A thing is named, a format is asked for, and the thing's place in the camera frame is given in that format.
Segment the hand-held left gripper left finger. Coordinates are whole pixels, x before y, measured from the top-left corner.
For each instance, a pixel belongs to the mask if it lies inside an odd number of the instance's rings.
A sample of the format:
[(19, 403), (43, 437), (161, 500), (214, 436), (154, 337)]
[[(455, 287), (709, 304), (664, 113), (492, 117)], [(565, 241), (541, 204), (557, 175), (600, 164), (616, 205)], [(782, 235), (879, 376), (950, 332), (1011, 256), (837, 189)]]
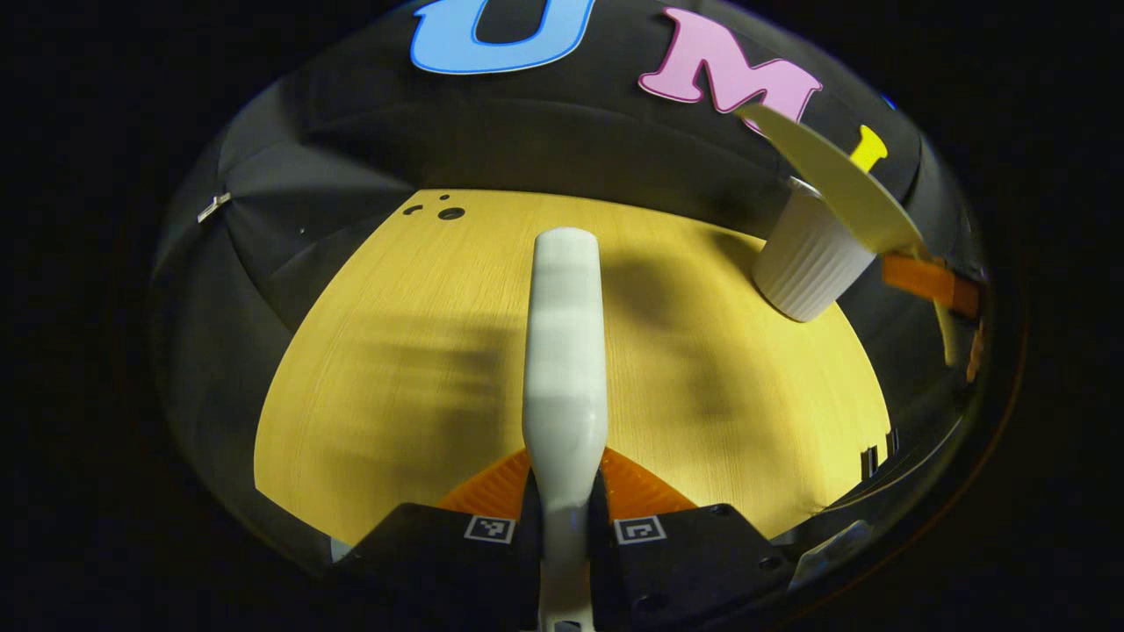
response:
[(518, 449), (436, 505), (404, 503), (338, 560), (339, 580), (428, 617), (535, 617), (542, 508)]

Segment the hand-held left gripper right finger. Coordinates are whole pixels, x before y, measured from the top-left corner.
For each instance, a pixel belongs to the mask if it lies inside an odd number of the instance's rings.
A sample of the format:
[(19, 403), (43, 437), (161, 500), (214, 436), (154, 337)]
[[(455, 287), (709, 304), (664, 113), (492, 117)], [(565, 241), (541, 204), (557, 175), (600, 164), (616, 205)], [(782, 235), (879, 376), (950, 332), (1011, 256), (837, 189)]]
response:
[(773, 601), (795, 575), (738, 509), (699, 506), (614, 449), (590, 502), (597, 621), (715, 621)]

